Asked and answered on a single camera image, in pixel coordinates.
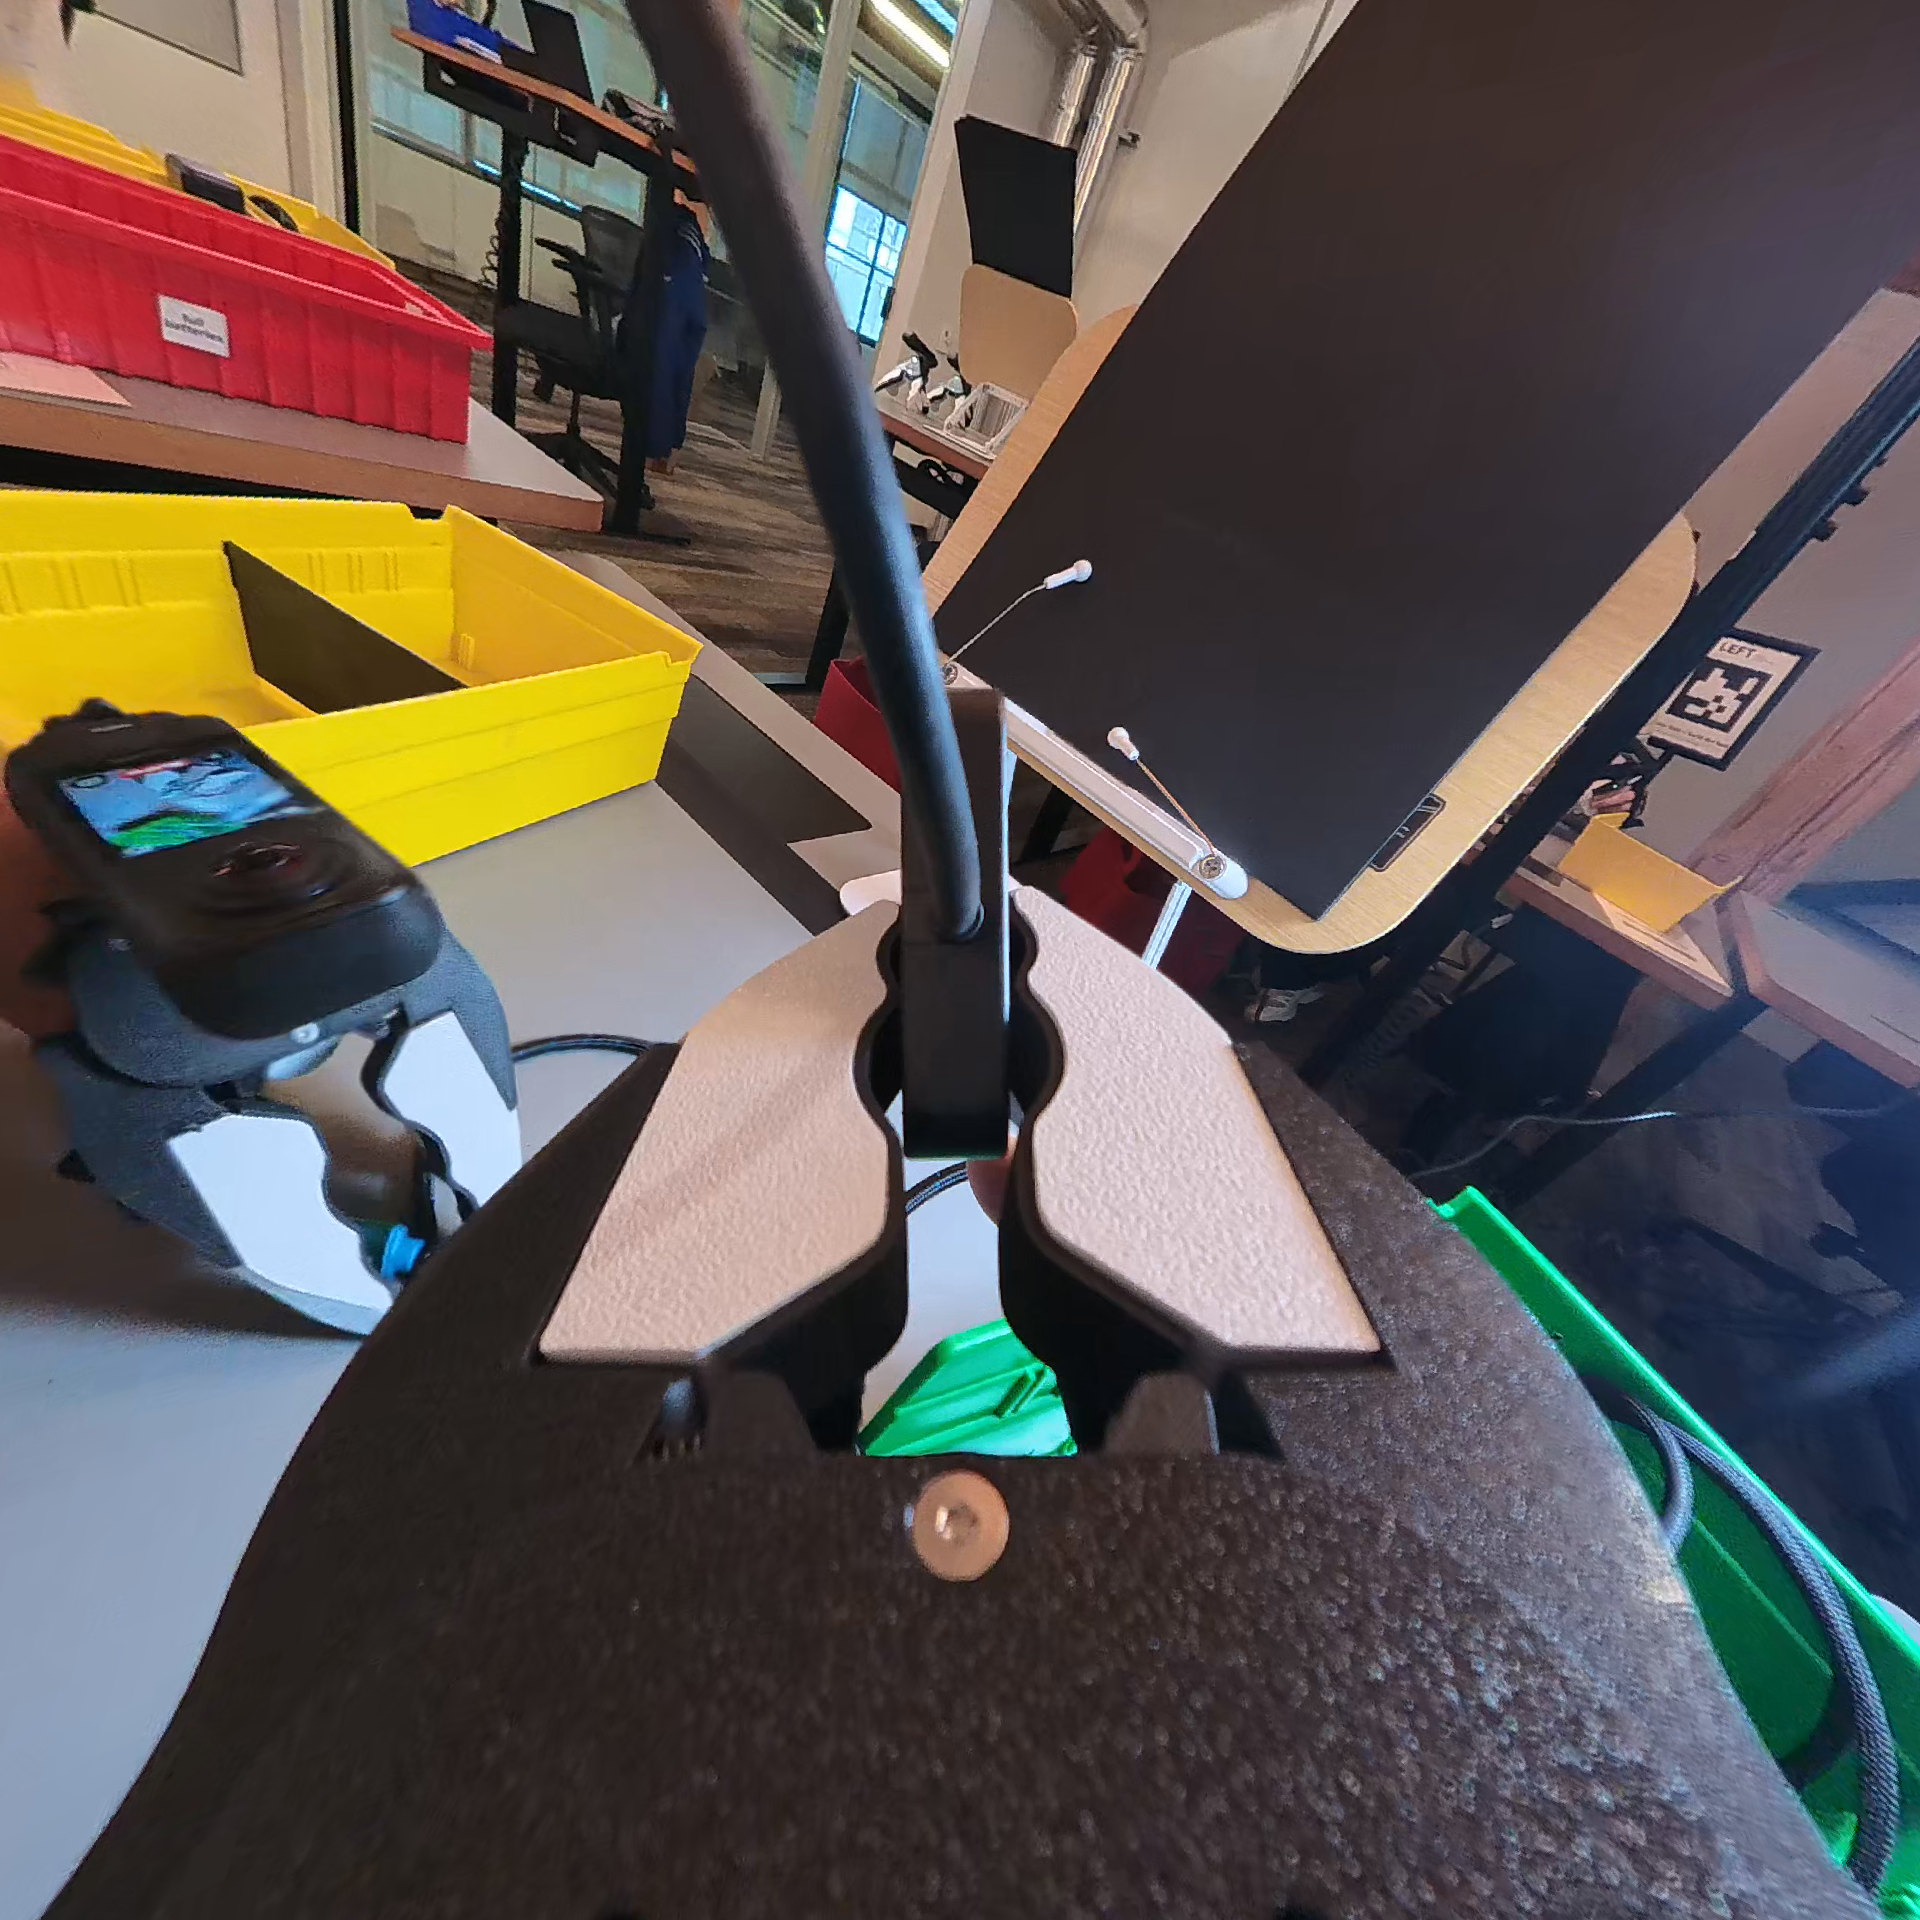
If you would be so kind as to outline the yellow plastic bin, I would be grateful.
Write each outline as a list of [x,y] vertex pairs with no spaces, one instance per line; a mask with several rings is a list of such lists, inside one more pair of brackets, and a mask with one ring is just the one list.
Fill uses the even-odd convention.
[[[308,715],[250,662],[222,542],[462,691]],[[4,746],[100,697],[211,715],[410,863],[655,783],[702,641],[447,509],[4,490]]]

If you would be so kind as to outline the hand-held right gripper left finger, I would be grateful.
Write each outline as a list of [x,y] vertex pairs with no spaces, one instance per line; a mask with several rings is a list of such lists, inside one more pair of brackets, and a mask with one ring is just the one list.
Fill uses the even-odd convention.
[[899,1142],[872,1093],[876,899],[682,1038],[540,1333],[572,1363],[864,1379],[905,1330]]

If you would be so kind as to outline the black panel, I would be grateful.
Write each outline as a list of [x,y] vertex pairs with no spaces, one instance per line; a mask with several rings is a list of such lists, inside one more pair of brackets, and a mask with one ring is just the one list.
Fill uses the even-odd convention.
[[973,266],[1071,296],[1075,145],[958,113],[952,123]]

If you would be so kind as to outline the standing desk with laptop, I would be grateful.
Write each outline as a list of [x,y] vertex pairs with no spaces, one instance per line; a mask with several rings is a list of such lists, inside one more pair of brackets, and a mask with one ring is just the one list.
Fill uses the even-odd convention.
[[492,301],[492,416],[514,423],[521,358],[507,318],[523,305],[523,170],[533,150],[584,162],[612,156],[642,188],[637,226],[659,232],[673,194],[704,222],[708,205],[695,162],[679,150],[659,111],[607,111],[592,98],[579,25],[551,2],[523,2],[533,49],[498,41],[453,2],[410,2],[410,29],[394,35],[419,53],[423,96],[469,111],[498,132],[495,166],[495,301]]

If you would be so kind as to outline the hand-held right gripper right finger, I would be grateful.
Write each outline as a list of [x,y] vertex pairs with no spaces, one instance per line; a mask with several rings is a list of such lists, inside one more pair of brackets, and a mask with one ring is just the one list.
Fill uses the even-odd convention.
[[1381,1333],[1225,1027],[1060,899],[1013,892],[1035,1043],[999,1302],[1065,1379],[1370,1368]]

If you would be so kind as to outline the cluttered wooden desk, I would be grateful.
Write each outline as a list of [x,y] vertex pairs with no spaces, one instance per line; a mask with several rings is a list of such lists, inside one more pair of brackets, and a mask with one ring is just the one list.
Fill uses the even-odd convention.
[[[928,522],[911,522],[917,558],[928,566],[933,552],[942,542],[946,527],[969,509],[973,490],[983,485],[990,459],[981,453],[958,453],[942,432],[928,423],[909,423],[879,407],[879,432],[893,453],[893,470],[909,509],[924,509]],[[804,695],[821,695],[829,665],[846,654],[853,630],[853,604],[846,592],[846,571],[834,562],[829,592],[821,597],[817,633],[800,674]]]

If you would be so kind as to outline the red plastic bin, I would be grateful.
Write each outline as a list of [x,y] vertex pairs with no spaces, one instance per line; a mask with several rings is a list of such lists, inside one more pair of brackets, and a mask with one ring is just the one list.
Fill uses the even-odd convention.
[[482,328],[394,266],[4,137],[4,348],[445,444]]

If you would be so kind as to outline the shallow yellow parts bin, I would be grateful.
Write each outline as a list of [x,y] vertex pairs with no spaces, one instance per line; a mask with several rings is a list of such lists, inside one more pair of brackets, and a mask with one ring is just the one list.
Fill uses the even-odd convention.
[[[84,123],[74,113],[63,113],[63,111],[53,111],[53,107],[39,107],[39,104],[4,104],[4,137],[39,145],[47,156],[63,156],[63,160],[95,166],[95,170],[112,170],[119,178],[137,178],[145,188],[173,188],[177,191],[166,156],[137,145],[137,143],[123,143],[95,123]],[[387,266],[387,271],[396,266],[387,255],[382,255],[374,242],[365,242],[355,230],[350,230],[343,222],[337,222],[322,205],[308,205],[281,188],[259,188],[259,182],[238,178],[238,176],[226,176],[226,178],[243,191],[250,213],[259,213],[264,222],[287,218],[289,230],[298,230],[298,232],[304,232],[322,247],[369,256],[369,260]]]

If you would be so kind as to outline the braided hdmi cable green plugs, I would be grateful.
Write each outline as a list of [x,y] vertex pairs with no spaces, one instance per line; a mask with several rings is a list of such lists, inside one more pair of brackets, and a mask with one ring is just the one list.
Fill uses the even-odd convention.
[[[655,1047],[659,1047],[659,1038],[633,1038],[633,1036],[612,1036],[612,1030],[564,1030],[564,1036],[540,1036],[540,1038],[513,1043],[513,1063],[523,1067],[523,1063],[534,1063],[534,1059],[585,1056],[585,1052],[637,1059]],[[374,1274],[382,1280],[394,1280],[394,1285],[410,1280],[411,1269],[431,1248],[431,1243],[411,1235],[403,1223],[361,1223],[355,1244],[369,1259]]]

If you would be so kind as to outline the green plastic bin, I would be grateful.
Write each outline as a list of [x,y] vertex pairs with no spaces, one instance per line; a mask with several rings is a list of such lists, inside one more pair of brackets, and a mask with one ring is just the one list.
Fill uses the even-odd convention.
[[1463,1187],[1430,1206],[1518,1296],[1610,1423],[1713,1653],[1839,1869],[1884,1817],[1881,1912],[1914,1916],[1914,1629],[1770,1494],[1649,1360]]

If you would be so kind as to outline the red bag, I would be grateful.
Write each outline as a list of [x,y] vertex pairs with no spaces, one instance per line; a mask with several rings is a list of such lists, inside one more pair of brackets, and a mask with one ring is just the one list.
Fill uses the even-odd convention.
[[834,658],[813,710],[813,727],[829,735],[872,776],[899,793],[899,756],[887,723],[872,695],[870,658]]

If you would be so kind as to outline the yellow cardboard tray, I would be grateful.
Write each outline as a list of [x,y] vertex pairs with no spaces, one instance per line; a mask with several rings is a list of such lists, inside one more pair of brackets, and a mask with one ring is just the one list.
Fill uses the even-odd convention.
[[1560,878],[1594,899],[1666,937],[1692,911],[1719,903],[1734,880],[1707,880],[1666,854],[1641,845],[1623,812],[1594,812],[1556,863]]

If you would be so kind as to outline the tan cardboard sheet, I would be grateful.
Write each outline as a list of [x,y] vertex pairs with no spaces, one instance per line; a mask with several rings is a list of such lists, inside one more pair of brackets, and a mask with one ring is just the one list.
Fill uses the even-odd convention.
[[956,295],[956,370],[969,387],[1035,400],[1077,336],[1075,301],[973,260]]

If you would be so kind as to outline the black metal pole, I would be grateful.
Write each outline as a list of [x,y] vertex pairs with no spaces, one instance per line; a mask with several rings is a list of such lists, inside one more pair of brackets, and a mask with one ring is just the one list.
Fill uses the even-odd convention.
[[1383,972],[1370,982],[1342,1027],[1315,1043],[1297,1067],[1310,1091],[1330,1091],[1343,1069],[1362,1067],[1366,1043],[1383,1036],[1393,1010],[1404,1007],[1420,974],[1441,952],[1482,925],[1504,880],[1547,838],[1547,829],[1592,789],[1619,748],[1645,727],[1662,697],[1707,658],[1707,650],[1742,624],[1742,615],[1772,586],[1786,566],[1818,539],[1834,534],[1839,511],[1865,500],[1868,477],[1914,437],[1914,407],[1881,427],[1847,423],[1811,467],[1772,505],[1737,555],[1728,555],[1707,586],[1682,607],[1662,641],[1641,665],[1594,710],[1576,742],[1556,756],[1547,776],[1518,801],[1506,826],[1463,861],[1437,895],[1396,937]]

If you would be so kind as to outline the black office chair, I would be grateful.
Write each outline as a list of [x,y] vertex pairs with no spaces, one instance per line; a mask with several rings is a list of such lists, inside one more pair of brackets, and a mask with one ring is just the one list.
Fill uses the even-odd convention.
[[575,308],[523,301],[507,318],[514,353],[534,361],[534,400],[568,387],[568,423],[540,427],[534,444],[600,486],[607,534],[689,542],[659,517],[648,470],[687,437],[704,348],[704,222],[673,194],[659,232],[607,205],[584,205],[579,230],[575,251],[534,239],[572,279]]

